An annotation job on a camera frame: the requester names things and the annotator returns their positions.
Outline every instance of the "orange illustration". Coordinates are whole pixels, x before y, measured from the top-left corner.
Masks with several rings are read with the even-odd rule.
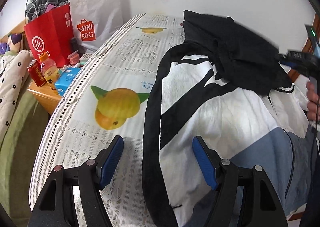
[[[91,90],[98,100],[94,118],[98,125],[106,130],[119,128],[128,118],[135,116],[140,110],[140,104],[150,95],[135,93],[127,88],[106,91],[91,86]]]
[[[162,32],[164,29],[167,29],[167,28],[141,28],[141,27],[137,27],[138,29],[141,29],[141,31],[143,33],[146,33],[146,34],[156,34],[158,32]]]

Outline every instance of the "blue tissue box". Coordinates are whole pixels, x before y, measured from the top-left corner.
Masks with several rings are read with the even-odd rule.
[[[54,84],[60,96],[62,96],[66,92],[67,88],[69,87],[73,79],[77,76],[79,71],[80,68],[67,68],[61,74],[60,78]]]

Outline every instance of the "plastic bottle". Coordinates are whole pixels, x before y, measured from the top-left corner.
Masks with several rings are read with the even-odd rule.
[[[60,78],[60,74],[55,61],[48,57],[47,52],[42,53],[39,56],[39,60],[41,62],[41,73],[48,82],[50,88],[58,94],[54,83]]]

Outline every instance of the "small box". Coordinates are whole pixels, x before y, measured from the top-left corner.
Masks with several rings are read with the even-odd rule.
[[[82,55],[82,57],[80,58],[81,65],[84,65],[88,60],[90,60],[92,56],[93,53],[85,53],[84,55]]]
[[[66,92],[67,88],[69,87],[73,79],[77,76],[79,71],[80,68],[67,68],[61,74],[60,78],[54,84],[60,96],[62,96]]]

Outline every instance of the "red can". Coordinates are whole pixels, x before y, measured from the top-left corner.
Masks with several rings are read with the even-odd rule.
[[[46,83],[45,78],[40,70],[40,63],[36,59],[30,62],[28,66],[28,72],[38,87],[43,86]]]

